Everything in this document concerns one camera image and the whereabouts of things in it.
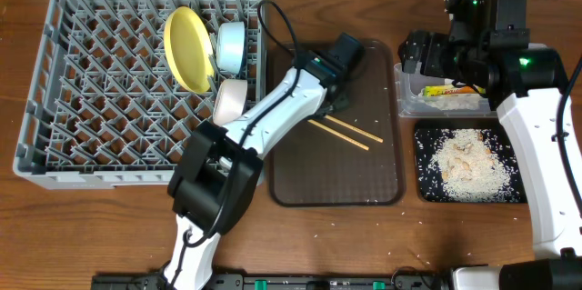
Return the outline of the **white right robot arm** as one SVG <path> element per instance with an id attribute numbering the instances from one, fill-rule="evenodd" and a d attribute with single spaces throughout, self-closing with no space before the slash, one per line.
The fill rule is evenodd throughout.
<path id="1" fill-rule="evenodd" d="M 559 53 L 533 44 L 527 0 L 445 0 L 447 34 L 414 30 L 399 47 L 403 72 L 482 88 L 514 149 L 535 258 L 451 271 L 451 289 L 581 286 L 581 152 Z"/>

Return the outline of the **wooden chopstick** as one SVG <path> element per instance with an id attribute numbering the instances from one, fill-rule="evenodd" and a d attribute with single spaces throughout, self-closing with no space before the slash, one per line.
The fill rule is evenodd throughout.
<path id="1" fill-rule="evenodd" d="M 319 123 L 319 122 L 317 122 L 315 120 L 311 120 L 311 119 L 307 120 L 307 122 L 309 124 L 311 124 L 311 125 L 316 126 L 317 128 L 319 128 L 319 129 L 321 129 L 321 130 L 323 130 L 325 132 L 328 132 L 329 134 L 331 134 L 331 135 L 333 135 L 333 136 L 335 136 L 335 137 L 337 137 L 339 139 L 342 139 L 345 142 L 348 142 L 351 145 L 355 145 L 355 146 L 357 146 L 360 149 L 369 151 L 369 147 L 367 145 L 364 145 L 364 144 L 358 142 L 357 140 L 354 140 L 351 137 L 348 137 L 347 135 L 343 135 L 340 132 L 338 132 L 338 131 L 336 131 L 336 130 L 334 130 L 334 129 L 326 126 L 326 125 L 323 125 L 323 124 L 321 124 L 321 123 Z"/>
<path id="2" fill-rule="evenodd" d="M 328 121 L 330 121 L 330 122 L 333 122 L 335 124 L 341 125 L 344 128 L 347 128 L 347 129 L 349 129 L 349 130 L 351 130 L 353 132 L 356 132 L 356 133 L 358 133 L 360 135 L 363 135 L 365 137 L 368 137 L 370 139 L 373 139 L 373 140 L 377 141 L 378 143 L 383 143 L 384 142 L 384 139 L 383 138 L 381 138 L 379 136 L 376 136 L 376 135 L 372 135 L 372 134 L 368 133 L 367 131 L 364 131 L 364 130 L 362 130 L 360 128 L 357 128 L 356 126 L 350 125 L 350 124 L 348 124 L 348 123 L 346 123 L 344 121 L 341 121 L 341 120 L 339 120 L 339 119 L 337 119 L 337 118 L 335 118 L 335 117 L 333 117 L 331 115 L 326 115 L 325 116 L 325 119 L 328 120 Z"/>

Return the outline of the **green snack wrapper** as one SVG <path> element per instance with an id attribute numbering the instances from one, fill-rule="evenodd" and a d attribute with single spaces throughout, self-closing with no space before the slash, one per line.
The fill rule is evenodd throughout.
<path id="1" fill-rule="evenodd" d="M 447 95 L 483 95 L 485 90 L 475 86 L 474 88 L 470 86 L 456 87 L 453 85 L 428 85 L 425 86 L 420 94 L 425 97 L 432 96 L 447 96 Z"/>

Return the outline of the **pink bowl with rice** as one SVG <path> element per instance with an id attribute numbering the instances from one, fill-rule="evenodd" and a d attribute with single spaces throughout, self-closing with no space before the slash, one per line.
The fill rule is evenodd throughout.
<path id="1" fill-rule="evenodd" d="M 218 89 L 212 116 L 215 125 L 226 125 L 243 114 L 247 89 L 246 80 L 226 79 L 222 82 Z"/>

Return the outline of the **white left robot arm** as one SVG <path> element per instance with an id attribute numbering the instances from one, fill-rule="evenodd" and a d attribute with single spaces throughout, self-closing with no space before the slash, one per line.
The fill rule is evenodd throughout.
<path id="1" fill-rule="evenodd" d="M 219 240 L 249 207 L 265 156 L 295 125 L 341 95 L 364 51 L 346 33 L 327 50 L 296 48 L 292 67 L 263 100 L 223 126 L 203 122 L 193 131 L 167 187 L 177 233 L 163 271 L 166 288 L 206 285 Z"/>

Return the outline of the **white tissue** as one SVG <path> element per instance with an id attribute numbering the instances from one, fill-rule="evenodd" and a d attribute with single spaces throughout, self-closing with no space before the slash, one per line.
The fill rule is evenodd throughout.
<path id="1" fill-rule="evenodd" d="M 479 95 L 442 95 L 426 97 L 425 104 L 442 111 L 477 110 L 481 100 Z"/>

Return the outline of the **light blue bowl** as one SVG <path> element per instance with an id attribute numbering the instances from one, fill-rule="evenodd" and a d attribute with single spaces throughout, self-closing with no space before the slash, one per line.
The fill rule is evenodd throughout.
<path id="1" fill-rule="evenodd" d="M 220 25 L 217 37 L 217 67 L 231 75 L 238 75 L 246 59 L 246 28 L 243 22 Z"/>

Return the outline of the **yellow plate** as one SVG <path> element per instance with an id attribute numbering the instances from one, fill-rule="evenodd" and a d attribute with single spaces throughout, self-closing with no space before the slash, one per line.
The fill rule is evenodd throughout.
<path id="1" fill-rule="evenodd" d="M 202 94 L 210 89 L 215 74 L 210 56 L 209 33 L 198 14 L 180 6 L 170 14 L 164 27 L 166 61 L 176 81 L 187 91 Z"/>

